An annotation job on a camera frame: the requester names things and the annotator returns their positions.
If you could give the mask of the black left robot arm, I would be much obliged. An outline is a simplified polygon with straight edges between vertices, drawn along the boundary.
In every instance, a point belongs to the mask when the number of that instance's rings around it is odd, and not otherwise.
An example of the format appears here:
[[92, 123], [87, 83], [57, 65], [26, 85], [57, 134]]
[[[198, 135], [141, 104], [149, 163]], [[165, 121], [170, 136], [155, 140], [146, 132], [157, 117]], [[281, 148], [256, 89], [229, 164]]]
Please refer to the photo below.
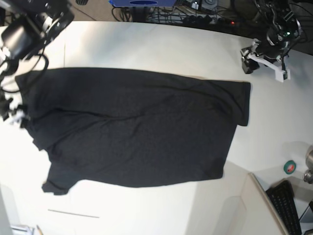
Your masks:
[[274, 70], [277, 81], [284, 82], [291, 78], [286, 56], [300, 40], [300, 22], [287, 0], [256, 0], [255, 5], [268, 30], [263, 39], [255, 38], [249, 47], [241, 49], [242, 69], [251, 74], [263, 64]]

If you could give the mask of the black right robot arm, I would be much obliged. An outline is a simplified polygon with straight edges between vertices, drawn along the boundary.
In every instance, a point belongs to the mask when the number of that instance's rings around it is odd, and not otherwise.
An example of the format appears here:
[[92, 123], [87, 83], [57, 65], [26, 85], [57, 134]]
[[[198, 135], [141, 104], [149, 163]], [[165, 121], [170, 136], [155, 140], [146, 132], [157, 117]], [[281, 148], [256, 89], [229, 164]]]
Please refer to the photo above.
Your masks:
[[28, 84], [14, 93], [25, 93], [47, 71], [45, 47], [74, 20], [68, 0], [2, 0], [1, 8], [18, 17], [0, 35], [0, 79], [12, 76], [22, 60], [33, 56], [45, 60], [44, 68]]

